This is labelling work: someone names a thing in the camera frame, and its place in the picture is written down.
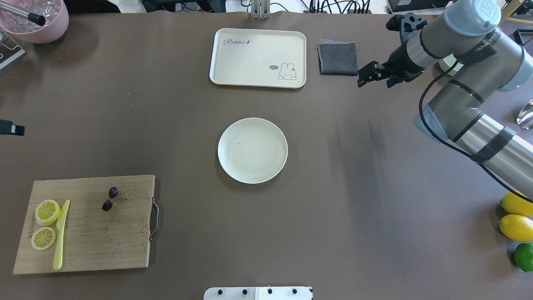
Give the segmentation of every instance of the green lime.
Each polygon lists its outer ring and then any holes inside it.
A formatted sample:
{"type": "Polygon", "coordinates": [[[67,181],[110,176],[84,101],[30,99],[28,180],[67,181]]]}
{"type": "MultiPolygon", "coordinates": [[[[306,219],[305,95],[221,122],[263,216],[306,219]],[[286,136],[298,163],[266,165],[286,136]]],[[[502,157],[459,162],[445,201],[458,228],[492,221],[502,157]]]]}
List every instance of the green lime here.
{"type": "Polygon", "coordinates": [[[514,261],[524,272],[533,271],[533,244],[518,245],[514,251],[514,261]]]}

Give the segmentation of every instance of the knife handle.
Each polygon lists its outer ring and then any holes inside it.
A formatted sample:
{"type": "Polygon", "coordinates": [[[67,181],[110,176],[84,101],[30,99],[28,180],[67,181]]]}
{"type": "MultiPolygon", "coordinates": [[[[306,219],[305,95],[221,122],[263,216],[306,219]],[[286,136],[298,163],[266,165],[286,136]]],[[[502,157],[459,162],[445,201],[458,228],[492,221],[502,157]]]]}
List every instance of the knife handle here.
{"type": "Polygon", "coordinates": [[[58,240],[55,244],[55,253],[54,253],[54,270],[59,270],[63,266],[63,235],[64,229],[59,231],[58,240]]]}

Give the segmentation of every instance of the ice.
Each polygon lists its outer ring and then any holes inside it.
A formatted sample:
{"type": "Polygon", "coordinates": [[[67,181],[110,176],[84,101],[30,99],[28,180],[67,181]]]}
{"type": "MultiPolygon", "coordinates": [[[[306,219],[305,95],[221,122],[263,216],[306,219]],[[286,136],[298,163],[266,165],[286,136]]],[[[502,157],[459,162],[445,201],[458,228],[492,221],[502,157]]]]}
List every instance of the ice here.
{"type": "MultiPolygon", "coordinates": [[[[43,15],[46,19],[44,26],[46,26],[57,17],[61,5],[62,3],[60,0],[27,0],[25,3],[20,3],[19,7],[27,12],[43,15]]],[[[16,33],[30,33],[41,28],[41,26],[17,15],[4,11],[0,12],[0,14],[6,28],[10,31],[16,33]]]]}

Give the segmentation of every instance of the yellow knife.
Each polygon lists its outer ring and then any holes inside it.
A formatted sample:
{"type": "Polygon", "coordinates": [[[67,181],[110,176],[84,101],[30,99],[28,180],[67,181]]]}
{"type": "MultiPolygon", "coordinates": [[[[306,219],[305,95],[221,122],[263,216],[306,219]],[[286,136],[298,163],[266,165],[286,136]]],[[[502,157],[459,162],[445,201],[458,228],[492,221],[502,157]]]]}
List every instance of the yellow knife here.
{"type": "Polygon", "coordinates": [[[56,227],[58,228],[58,240],[55,244],[55,254],[54,254],[54,270],[61,269],[63,265],[63,234],[65,232],[65,221],[67,220],[67,211],[70,200],[65,201],[63,208],[61,208],[61,215],[58,218],[56,227]]]}

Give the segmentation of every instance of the white floor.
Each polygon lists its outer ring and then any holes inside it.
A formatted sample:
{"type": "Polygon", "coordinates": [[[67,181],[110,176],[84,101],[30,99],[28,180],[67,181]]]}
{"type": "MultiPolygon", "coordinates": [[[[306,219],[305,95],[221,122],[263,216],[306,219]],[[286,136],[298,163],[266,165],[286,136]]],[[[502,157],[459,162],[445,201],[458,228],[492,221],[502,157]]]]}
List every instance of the white floor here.
{"type": "MultiPolygon", "coordinates": [[[[144,6],[141,4],[141,0],[110,0],[111,2],[115,3],[121,12],[146,12],[144,9],[144,6]]],[[[250,0],[242,0],[244,5],[248,5],[250,0]]],[[[310,0],[303,0],[306,5],[309,5],[310,0]]],[[[270,12],[277,12],[277,11],[283,11],[284,9],[277,4],[272,3],[279,3],[283,5],[287,10],[292,12],[303,12],[306,10],[304,4],[300,0],[271,0],[270,5],[270,12]]],[[[501,7],[505,3],[505,0],[496,0],[496,3],[501,7]]],[[[341,9],[344,9],[346,7],[346,2],[341,3],[341,9]]],[[[387,5],[387,0],[370,0],[369,9],[372,11],[372,13],[380,13],[385,14],[387,13],[385,10],[385,6],[387,5]]],[[[196,8],[195,3],[189,3],[187,7],[190,8],[196,8]]],[[[337,5],[331,5],[330,7],[332,9],[333,13],[339,13],[337,5]]],[[[234,11],[246,11],[246,7],[241,5],[241,0],[227,0],[226,1],[226,10],[228,12],[234,12],[234,11]]],[[[191,10],[184,10],[182,12],[192,12],[191,10]]],[[[421,10],[421,11],[413,11],[416,14],[440,14],[441,10],[436,9],[430,9],[430,10],[421,10]]]]}

